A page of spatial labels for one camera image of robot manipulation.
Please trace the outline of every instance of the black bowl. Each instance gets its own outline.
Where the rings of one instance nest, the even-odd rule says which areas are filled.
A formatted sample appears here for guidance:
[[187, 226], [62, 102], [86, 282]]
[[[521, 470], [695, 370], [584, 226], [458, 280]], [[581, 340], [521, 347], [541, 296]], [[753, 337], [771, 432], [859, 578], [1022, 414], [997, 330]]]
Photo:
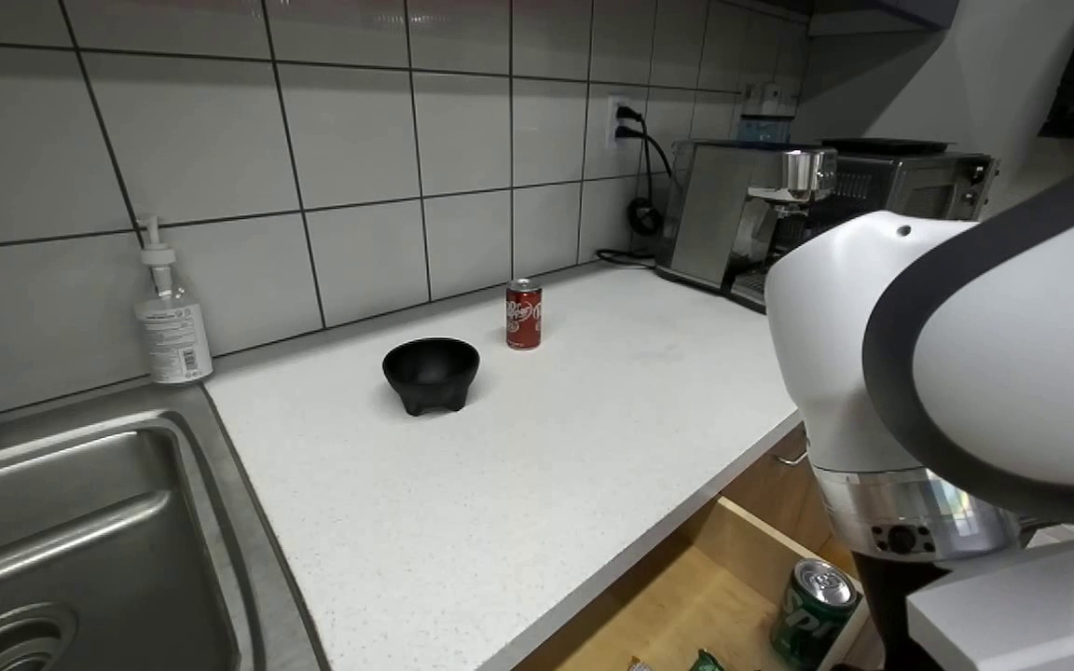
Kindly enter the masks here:
[[395, 389], [408, 414], [461, 411], [470, 381], [477, 374], [477, 352], [461, 340], [415, 340], [384, 358], [384, 376]]

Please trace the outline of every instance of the kitchen counter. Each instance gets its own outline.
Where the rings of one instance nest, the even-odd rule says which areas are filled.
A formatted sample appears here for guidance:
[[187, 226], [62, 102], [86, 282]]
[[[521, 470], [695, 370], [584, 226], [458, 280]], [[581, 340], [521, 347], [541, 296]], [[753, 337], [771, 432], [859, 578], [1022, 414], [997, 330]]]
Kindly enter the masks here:
[[[461, 414], [404, 414], [380, 358], [480, 352]], [[331, 666], [512, 666], [798, 419], [761, 312], [596, 268], [541, 352], [475, 296], [226, 360], [213, 381]]]

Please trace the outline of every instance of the bottle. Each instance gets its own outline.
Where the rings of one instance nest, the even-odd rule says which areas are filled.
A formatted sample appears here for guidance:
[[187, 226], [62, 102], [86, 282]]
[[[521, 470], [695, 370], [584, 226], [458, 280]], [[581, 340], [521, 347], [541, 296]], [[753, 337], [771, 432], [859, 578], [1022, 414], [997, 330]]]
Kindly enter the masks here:
[[213, 374], [201, 302], [177, 282], [177, 248], [162, 240], [162, 219], [149, 219], [141, 266], [154, 271], [154, 298], [134, 307], [149, 352], [154, 383], [193, 383]]

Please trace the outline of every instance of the stainless steel sink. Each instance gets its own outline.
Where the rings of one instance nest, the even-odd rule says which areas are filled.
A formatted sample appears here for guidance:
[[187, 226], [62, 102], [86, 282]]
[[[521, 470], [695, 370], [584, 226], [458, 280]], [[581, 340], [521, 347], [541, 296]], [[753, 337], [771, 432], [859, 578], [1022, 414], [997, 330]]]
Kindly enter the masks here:
[[0, 671], [322, 671], [206, 393], [0, 421]]

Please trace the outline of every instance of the soda can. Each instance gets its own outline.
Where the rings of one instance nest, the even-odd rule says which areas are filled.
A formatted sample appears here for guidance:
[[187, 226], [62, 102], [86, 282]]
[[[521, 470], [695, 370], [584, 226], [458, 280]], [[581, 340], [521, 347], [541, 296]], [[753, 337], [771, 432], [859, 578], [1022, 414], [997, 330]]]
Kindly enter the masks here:
[[820, 666], [859, 599], [848, 575], [820, 560], [798, 560], [771, 627], [771, 649], [789, 671]]
[[507, 347], [541, 347], [541, 282], [518, 275], [507, 282]]

